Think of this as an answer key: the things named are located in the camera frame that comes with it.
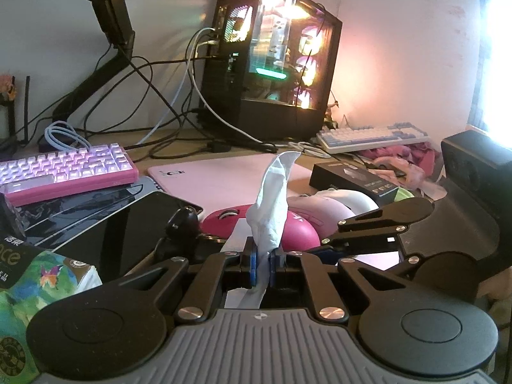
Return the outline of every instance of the pink keyboard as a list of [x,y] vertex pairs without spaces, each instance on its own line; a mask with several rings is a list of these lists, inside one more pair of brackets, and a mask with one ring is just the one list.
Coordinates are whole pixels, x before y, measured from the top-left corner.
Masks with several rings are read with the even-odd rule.
[[14,206],[124,185],[138,179],[139,171],[118,144],[0,163],[0,192]]

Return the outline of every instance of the tissue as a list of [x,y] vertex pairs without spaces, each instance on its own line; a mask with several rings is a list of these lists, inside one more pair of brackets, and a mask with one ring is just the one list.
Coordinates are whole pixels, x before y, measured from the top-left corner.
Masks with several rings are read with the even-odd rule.
[[268,166],[258,197],[246,214],[254,242],[258,246],[257,284],[242,297],[238,307],[258,309],[270,278],[269,253],[279,247],[288,213],[286,187],[298,151],[277,155]]

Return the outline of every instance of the computer case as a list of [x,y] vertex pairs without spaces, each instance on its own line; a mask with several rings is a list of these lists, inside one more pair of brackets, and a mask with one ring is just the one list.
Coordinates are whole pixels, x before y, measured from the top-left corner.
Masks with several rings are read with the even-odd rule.
[[[322,128],[341,21],[311,0],[217,0],[202,94],[230,124],[260,140],[308,139]],[[199,122],[241,137],[207,109]]]

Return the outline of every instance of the monitor arm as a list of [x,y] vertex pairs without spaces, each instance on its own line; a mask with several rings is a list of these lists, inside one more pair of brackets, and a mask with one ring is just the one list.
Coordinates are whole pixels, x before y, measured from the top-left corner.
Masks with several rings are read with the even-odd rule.
[[101,30],[117,54],[79,84],[53,110],[52,119],[67,120],[87,99],[130,65],[135,32],[124,0],[94,0],[94,12]]

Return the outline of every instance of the bright light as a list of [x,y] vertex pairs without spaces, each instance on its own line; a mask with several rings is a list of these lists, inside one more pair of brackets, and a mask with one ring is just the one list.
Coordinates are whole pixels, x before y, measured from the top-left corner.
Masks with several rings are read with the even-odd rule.
[[268,69],[263,69],[263,68],[256,68],[256,72],[258,72],[260,75],[271,76],[272,78],[286,79],[286,75],[285,74],[282,74],[280,72],[276,72],[274,70],[268,70]]
[[249,7],[247,9],[246,13],[244,13],[244,14],[240,13],[240,16],[244,17],[244,23],[242,24],[242,27],[240,28],[240,30],[238,32],[236,41],[243,42],[243,41],[245,41],[245,39],[247,38],[247,35],[249,34],[249,32],[251,30],[252,7]]
[[299,105],[300,108],[303,108],[303,109],[309,108],[309,102],[311,101],[311,96],[308,91],[302,91],[299,94],[298,99],[300,101],[300,105]]
[[316,60],[312,58],[309,58],[308,60],[307,56],[302,56],[301,58],[298,58],[295,68],[300,74],[302,74],[302,71],[304,70],[302,81],[306,86],[313,85],[313,81],[316,76]]
[[309,26],[302,30],[299,42],[299,52],[305,56],[315,56],[322,47],[323,33],[318,32],[315,26]]
[[487,7],[487,34],[491,56],[484,66],[481,87],[483,121],[489,135],[500,144],[512,147],[512,0],[491,0]]
[[298,5],[290,5],[286,7],[276,7],[281,16],[290,20],[308,19],[310,15]]
[[261,0],[261,2],[265,6],[265,10],[269,10],[276,7],[277,5],[284,4],[283,0]]

